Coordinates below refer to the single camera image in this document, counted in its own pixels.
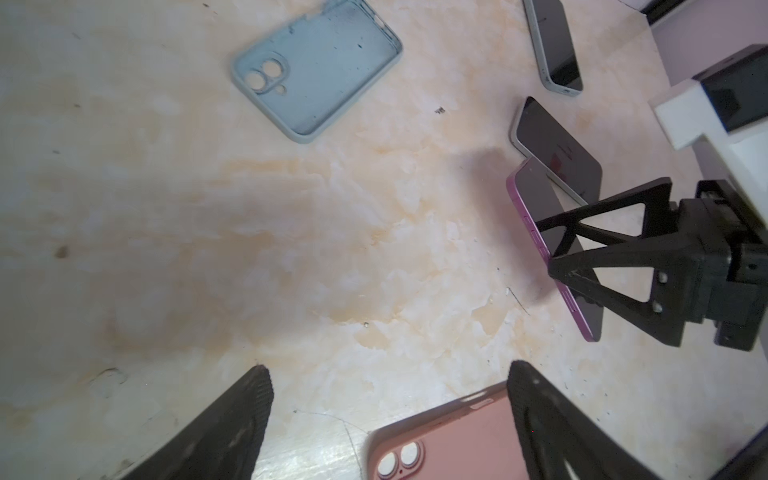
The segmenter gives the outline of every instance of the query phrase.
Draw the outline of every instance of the marble surface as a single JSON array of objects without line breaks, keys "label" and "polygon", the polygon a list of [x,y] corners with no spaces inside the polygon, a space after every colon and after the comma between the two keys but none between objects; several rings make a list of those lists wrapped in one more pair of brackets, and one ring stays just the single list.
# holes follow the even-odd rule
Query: marble surface
[{"label": "marble surface", "polygon": [[566,98],[519,0],[372,0],[403,59],[298,145],[228,62],[319,2],[205,1],[0,5],[1,477],[117,478],[257,363],[255,478],[358,478],[367,432],[520,358],[665,478],[704,478],[768,420],[760,347],[717,348],[710,324],[675,349],[606,313],[584,342],[505,192],[529,94],[604,196],[694,192],[647,104],[669,84],[641,14],[564,0],[586,85]]}]

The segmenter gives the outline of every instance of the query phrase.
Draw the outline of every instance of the purple smartphone frame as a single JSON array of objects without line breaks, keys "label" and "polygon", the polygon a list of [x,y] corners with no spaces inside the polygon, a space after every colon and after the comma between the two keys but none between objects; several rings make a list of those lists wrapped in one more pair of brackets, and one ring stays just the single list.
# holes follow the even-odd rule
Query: purple smartphone frame
[{"label": "purple smartphone frame", "polygon": [[[509,198],[512,200],[512,204],[515,205],[515,209],[518,211],[518,214],[520,214],[520,218],[523,220],[523,223],[525,224],[525,229],[528,230],[528,232],[531,234],[533,243],[538,249],[538,252],[541,255],[541,258],[544,260],[545,265],[548,265],[549,259],[552,257],[552,255],[549,252],[549,249],[547,248],[547,244],[544,242],[544,238],[541,236],[541,233],[538,231],[538,228],[536,228],[536,223],[531,219],[531,214],[528,212],[528,208],[525,206],[525,202],[523,201],[523,198],[520,196],[520,192],[518,191],[518,186],[515,183],[518,173],[520,173],[523,170],[523,168],[525,168],[525,166],[528,165],[528,162],[531,162],[531,161],[538,161],[538,159],[533,157],[527,159],[520,165],[520,167],[518,167],[517,170],[515,170],[509,177],[507,177],[507,193],[509,194]],[[590,329],[589,324],[587,323],[587,319],[584,318],[584,314],[581,312],[581,309],[576,303],[576,298],[574,297],[573,292],[571,292],[571,289],[569,289],[562,283],[558,282],[557,280],[555,280],[554,283],[555,285],[558,286],[558,290],[560,290],[560,295],[562,295],[563,300],[565,300],[565,304],[568,306],[568,309],[571,311],[571,315],[574,317],[574,320],[576,321],[576,326],[581,332],[581,336],[583,336],[584,339],[587,340],[588,342],[595,342],[596,340],[592,335],[592,330]]]}]

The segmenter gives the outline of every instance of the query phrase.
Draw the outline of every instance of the light blue phone case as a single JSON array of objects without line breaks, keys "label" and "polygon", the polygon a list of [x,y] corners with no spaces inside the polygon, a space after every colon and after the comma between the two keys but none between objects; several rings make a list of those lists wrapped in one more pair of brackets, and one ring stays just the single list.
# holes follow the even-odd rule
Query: light blue phone case
[{"label": "light blue phone case", "polygon": [[[236,56],[232,79],[288,138],[308,144],[401,56],[399,38],[365,0],[332,0]],[[269,61],[280,66],[276,77]]]}]

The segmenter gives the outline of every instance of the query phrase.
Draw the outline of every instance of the phone case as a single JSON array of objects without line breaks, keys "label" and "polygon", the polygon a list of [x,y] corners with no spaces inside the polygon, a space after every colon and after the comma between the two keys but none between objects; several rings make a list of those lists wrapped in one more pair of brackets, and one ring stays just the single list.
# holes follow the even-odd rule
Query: phone case
[{"label": "phone case", "polygon": [[534,0],[523,0],[523,9],[525,10],[525,17],[528,19],[528,30],[531,32],[533,52],[534,55],[536,55],[536,63],[538,64],[538,76],[541,78],[541,83],[544,84],[544,87],[549,91],[568,95],[569,97],[575,97],[576,95],[580,94],[581,91],[556,84],[549,76],[547,56],[544,53],[544,43],[541,41],[541,33],[538,30],[538,22],[536,21],[536,9],[533,5],[533,1]]},{"label": "phone case", "polygon": [[[528,480],[504,383],[384,427],[372,437],[369,480]],[[388,455],[394,455],[387,465],[392,471],[383,475],[379,464]]]},{"label": "phone case", "polygon": [[[509,194],[509,198],[512,200],[512,203],[515,205],[515,209],[518,211],[518,214],[523,219],[525,228],[531,234],[533,243],[538,249],[538,252],[541,255],[541,258],[544,260],[544,263],[549,264],[549,259],[551,258],[551,253],[549,251],[549,248],[547,248],[547,244],[546,242],[544,242],[544,238],[541,236],[541,233],[538,231],[538,228],[536,227],[536,223],[531,218],[531,214],[530,212],[528,212],[528,208],[525,206],[525,202],[523,202],[523,199],[520,196],[520,192],[518,192],[518,187],[515,184],[515,177],[517,176],[518,172],[523,170],[528,165],[528,162],[531,162],[531,161],[538,162],[538,160],[535,157],[529,158],[526,161],[524,161],[522,165],[520,165],[520,167],[517,170],[515,170],[515,172],[512,175],[507,177],[507,193]],[[576,298],[574,297],[573,292],[571,292],[571,289],[569,289],[567,286],[563,285],[562,283],[558,282],[557,280],[555,280],[554,283],[557,285],[558,290],[560,291],[560,295],[563,297],[565,304],[568,306],[568,310],[571,312],[571,315],[574,317],[574,320],[576,321],[576,326],[578,327],[579,332],[581,332],[581,336],[583,336],[584,339],[587,340],[588,342],[596,342],[597,339],[595,338],[595,333],[592,332],[589,326],[589,323],[587,322],[587,319],[584,317],[584,313],[581,312],[581,309],[576,303]]]},{"label": "phone case", "polygon": [[518,108],[517,113],[515,114],[515,118],[512,120],[512,125],[509,128],[509,141],[512,143],[512,146],[517,148],[518,151],[520,151],[521,154],[525,156],[526,159],[533,158],[537,162],[539,162],[542,167],[544,167],[547,177],[554,182],[555,185],[560,187],[568,196],[572,199],[574,199],[574,202],[577,204],[584,206],[588,205],[587,201],[581,198],[581,195],[574,192],[574,189],[570,188],[568,184],[566,184],[558,175],[547,168],[544,163],[542,163],[539,159],[536,158],[536,156],[533,155],[533,152],[531,152],[529,149],[526,148],[525,145],[523,145],[520,140],[518,139],[518,125],[520,124],[520,119],[523,115],[523,110],[525,109],[525,102],[532,97],[526,97],[525,101],[523,101],[522,105],[520,105],[520,108]]},{"label": "phone case", "polygon": [[232,79],[288,138],[307,144],[401,56],[399,38],[365,0],[334,0],[236,56]]}]

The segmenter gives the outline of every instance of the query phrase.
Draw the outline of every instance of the pink phone case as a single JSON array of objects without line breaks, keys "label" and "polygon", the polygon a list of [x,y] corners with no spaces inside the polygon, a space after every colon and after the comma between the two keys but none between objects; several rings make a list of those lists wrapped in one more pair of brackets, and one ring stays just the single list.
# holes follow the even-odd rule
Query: pink phone case
[{"label": "pink phone case", "polygon": [[[384,427],[373,437],[369,480],[528,480],[504,383]],[[407,465],[402,448],[413,443],[419,453]],[[394,467],[382,475],[379,463],[390,453]]]},{"label": "pink phone case", "polygon": [[[518,214],[520,214],[520,217],[523,219],[525,228],[528,229],[528,232],[531,234],[533,243],[536,245],[541,258],[544,259],[544,263],[548,265],[551,254],[547,248],[547,244],[544,242],[544,238],[541,237],[541,233],[538,231],[538,228],[536,228],[536,223],[532,220],[531,214],[528,212],[528,208],[525,206],[525,202],[523,202],[523,199],[520,196],[520,192],[518,192],[518,186],[515,183],[518,173],[522,171],[530,161],[537,160],[534,158],[527,159],[522,163],[522,165],[520,165],[517,170],[515,170],[512,175],[507,177],[507,193],[509,194],[509,198],[511,198],[512,203],[515,205],[515,209],[517,209]],[[558,290],[560,290],[560,294],[562,295],[563,300],[565,300],[565,304],[568,305],[568,309],[571,311],[571,315],[574,317],[574,320],[576,320],[576,326],[581,332],[581,336],[583,336],[584,339],[588,342],[594,342],[594,336],[592,335],[592,331],[587,324],[587,319],[584,318],[584,314],[581,312],[578,304],[576,304],[576,299],[574,298],[574,294],[571,292],[571,289],[558,282],[557,280],[555,280],[555,284],[558,286]]]}]

